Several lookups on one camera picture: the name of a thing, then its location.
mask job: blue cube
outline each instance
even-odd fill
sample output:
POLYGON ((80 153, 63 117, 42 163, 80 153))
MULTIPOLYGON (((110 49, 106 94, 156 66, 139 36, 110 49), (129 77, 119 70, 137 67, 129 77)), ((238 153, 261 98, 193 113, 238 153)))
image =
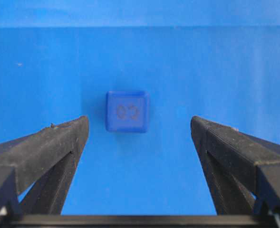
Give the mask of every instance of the blue cube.
POLYGON ((109 91, 106 95, 106 129, 110 132, 146 132, 148 103, 149 96, 143 91, 109 91))

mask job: blue wall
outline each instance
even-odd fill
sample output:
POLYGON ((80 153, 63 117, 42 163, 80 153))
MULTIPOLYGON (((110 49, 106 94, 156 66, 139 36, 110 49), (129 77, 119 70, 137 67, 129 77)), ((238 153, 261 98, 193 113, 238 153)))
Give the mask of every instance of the blue wall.
POLYGON ((280 4, 162 2, 0 1, 0 142, 90 120, 64 214, 214 214, 193 115, 280 143, 280 4), (147 133, 105 130, 109 90, 150 94, 147 133))

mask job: blue background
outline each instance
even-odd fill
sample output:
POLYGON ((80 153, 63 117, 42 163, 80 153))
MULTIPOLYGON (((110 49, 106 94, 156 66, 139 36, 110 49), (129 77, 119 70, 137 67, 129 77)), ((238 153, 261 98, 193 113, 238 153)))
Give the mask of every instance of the blue background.
POLYGON ((63 214, 214 214, 193 115, 280 143, 280 1, 0 0, 0 143, 88 115, 63 214), (105 94, 150 94, 109 133, 105 94))

